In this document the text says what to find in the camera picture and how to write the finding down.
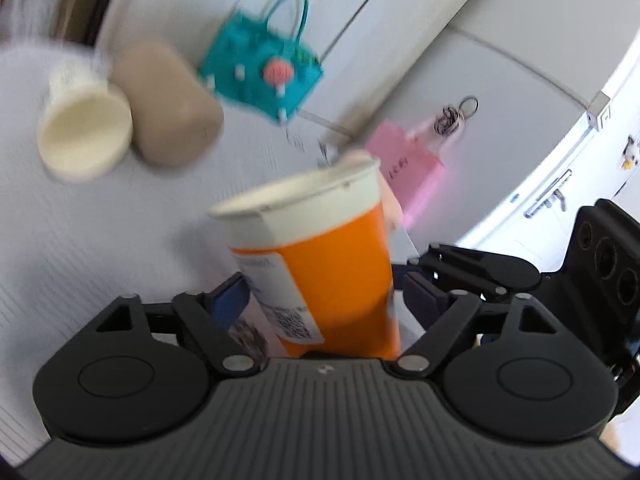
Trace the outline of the person's hand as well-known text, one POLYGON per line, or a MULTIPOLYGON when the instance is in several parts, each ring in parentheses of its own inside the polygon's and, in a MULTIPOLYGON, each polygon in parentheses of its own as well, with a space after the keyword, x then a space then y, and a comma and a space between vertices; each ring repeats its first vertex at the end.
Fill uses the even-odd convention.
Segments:
MULTIPOLYGON (((365 150, 351 150, 338 156, 339 162, 365 159, 373 159, 373 156, 365 150)), ((402 213, 400 203, 398 203, 396 196, 385 180, 381 170, 378 170, 378 186, 380 187, 386 232, 392 234, 401 226, 404 214, 402 213)))

